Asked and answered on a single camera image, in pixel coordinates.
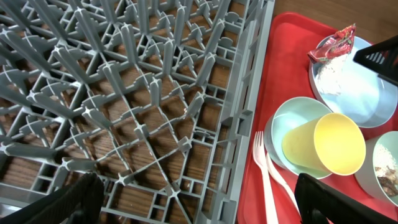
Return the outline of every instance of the bowl with food residue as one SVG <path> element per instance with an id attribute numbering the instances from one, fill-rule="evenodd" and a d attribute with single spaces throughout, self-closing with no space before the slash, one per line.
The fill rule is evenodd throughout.
<path id="1" fill-rule="evenodd" d="M 355 177 L 370 196 L 398 206 L 398 131 L 366 141 L 366 157 Z"/>

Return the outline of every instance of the cup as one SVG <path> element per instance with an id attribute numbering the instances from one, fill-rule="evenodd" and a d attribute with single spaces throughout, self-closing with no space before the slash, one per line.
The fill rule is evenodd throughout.
<path id="1" fill-rule="evenodd" d="M 290 130 L 282 140 L 282 150 L 294 164 L 338 175 L 354 174 L 366 155 L 361 130 L 340 113 L 326 114 Z"/>

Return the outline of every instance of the red tray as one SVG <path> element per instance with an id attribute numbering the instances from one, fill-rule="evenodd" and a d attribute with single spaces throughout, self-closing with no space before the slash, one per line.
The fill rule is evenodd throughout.
<path id="1" fill-rule="evenodd" d="M 334 28 L 296 13 L 287 12 L 275 17 L 268 40 L 252 133 L 264 130 L 268 119 L 284 101 L 296 96 L 315 98 L 308 79 L 307 52 L 314 49 L 326 36 L 335 32 Z M 396 112 L 386 124 L 378 128 L 362 129 L 362 132 L 365 139 L 370 139 L 397 128 Z M 261 171 L 252 159 L 251 143 L 237 218 L 239 223 L 266 223 Z M 294 190 L 297 176 L 275 166 Z M 322 182 L 390 218 L 397 219 L 395 206 L 369 196 L 358 185 L 354 175 L 346 177 L 331 175 Z M 300 217 L 284 189 L 273 179 L 271 185 L 279 223 L 300 223 Z"/>

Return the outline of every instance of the plastic grid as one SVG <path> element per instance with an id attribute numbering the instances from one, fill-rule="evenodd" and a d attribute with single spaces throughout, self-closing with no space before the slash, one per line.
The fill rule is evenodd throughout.
<path id="1" fill-rule="evenodd" d="M 244 6 L 243 17 L 229 11 L 231 0 L 1 1 L 0 97 L 7 100 L 8 106 L 1 105 L 0 116 L 15 112 L 17 116 L 9 127 L 0 123 L 3 151 L 0 165 L 4 165 L 8 156 L 23 157 L 41 165 L 30 188 L 0 183 L 0 202 L 23 207 L 61 187 L 70 171 L 97 172 L 101 161 L 117 156 L 126 170 L 119 172 L 118 178 L 100 175 L 107 196 L 103 212 L 120 215 L 124 221 L 132 218 L 165 223 L 173 199 L 187 223 L 234 223 L 274 8 L 273 1 L 235 2 Z M 196 11 L 192 10 L 193 4 L 197 6 Z M 175 15 L 166 13 L 171 9 L 176 9 Z M 150 16 L 157 18 L 156 25 L 151 25 Z M 203 16 L 209 28 L 190 22 L 190 18 L 196 16 Z M 183 38 L 185 26 L 190 32 Z M 224 30 L 239 35 L 236 47 L 230 38 L 222 37 Z M 197 41 L 197 48 L 186 45 L 192 40 Z M 120 45 L 124 46 L 125 54 L 114 51 Z M 148 63 L 148 59 L 154 57 L 158 63 Z M 17 63 L 24 59 L 32 66 L 19 70 Z M 203 65 L 196 71 L 194 64 L 198 60 L 203 60 Z M 80 63 L 88 64 L 86 70 Z M 227 88 L 208 82 L 215 63 L 231 69 Z M 190 76 L 179 73 L 186 66 Z M 127 85 L 120 74 L 129 68 L 135 68 L 137 75 Z M 27 82 L 35 77 L 38 78 L 29 88 Z M 111 93 L 96 94 L 91 89 L 92 84 L 101 80 L 109 81 Z M 173 89 L 162 96 L 164 80 L 170 81 Z M 150 103 L 134 106 L 126 95 L 141 88 L 150 93 Z M 202 91 L 188 102 L 184 93 L 194 88 Z M 184 114 L 176 118 L 169 118 L 160 107 L 161 102 L 172 97 L 178 97 L 185 108 Z M 127 111 L 116 119 L 110 119 L 101 107 L 115 99 L 123 100 Z M 197 125 L 204 103 L 221 107 L 216 131 Z M 153 108 L 159 110 L 164 123 L 150 130 L 136 116 Z M 75 122 L 76 118 L 86 119 L 96 128 L 89 131 L 81 129 Z M 115 138 L 114 127 L 127 119 L 134 122 L 137 139 L 121 144 Z M 192 120 L 193 130 L 191 136 L 179 139 L 174 124 L 184 119 Z M 58 129 L 53 139 L 49 139 L 44 129 L 54 125 Z M 225 140 L 219 138 L 221 126 L 229 129 Z M 177 147 L 159 156 L 148 138 L 163 129 L 170 130 Z M 85 139 L 98 133 L 109 135 L 113 149 L 95 159 L 88 152 Z M 30 134 L 40 139 L 42 146 L 21 143 L 20 140 Z M 154 160 L 134 170 L 122 152 L 142 142 Z M 72 144 L 80 148 L 84 157 L 63 157 L 62 162 L 57 162 L 57 155 Z M 210 148 L 202 180 L 184 175 L 193 144 Z M 222 158 L 214 163 L 217 147 L 223 149 Z M 180 177 L 171 181 L 160 162 L 176 153 L 181 153 L 184 161 Z M 134 178 L 150 166 L 161 170 L 166 186 L 160 190 L 142 186 Z M 44 173 L 52 167 L 56 168 L 55 175 L 47 177 Z M 212 167 L 218 169 L 214 188 L 208 186 Z M 182 182 L 189 183 L 188 190 L 182 190 Z M 49 184 L 45 192 L 39 190 L 44 184 Z M 119 184 L 153 194 L 146 216 L 111 208 Z M 194 193 L 196 184 L 204 187 Z M 200 208 L 207 190 L 212 191 L 211 207 L 209 212 L 203 212 Z M 199 199 L 194 216 L 179 200 L 181 194 Z M 167 197 L 165 205 L 157 204 L 158 196 Z M 154 210 L 163 211 L 161 219 L 153 219 Z"/>

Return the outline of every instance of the crumpled wrapper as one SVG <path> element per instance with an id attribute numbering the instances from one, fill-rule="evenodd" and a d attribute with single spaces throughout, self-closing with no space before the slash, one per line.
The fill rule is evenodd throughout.
<path id="1" fill-rule="evenodd" d="M 335 57 L 351 53 L 354 46 L 355 24 L 337 31 L 325 44 L 308 53 L 312 63 L 325 63 Z"/>

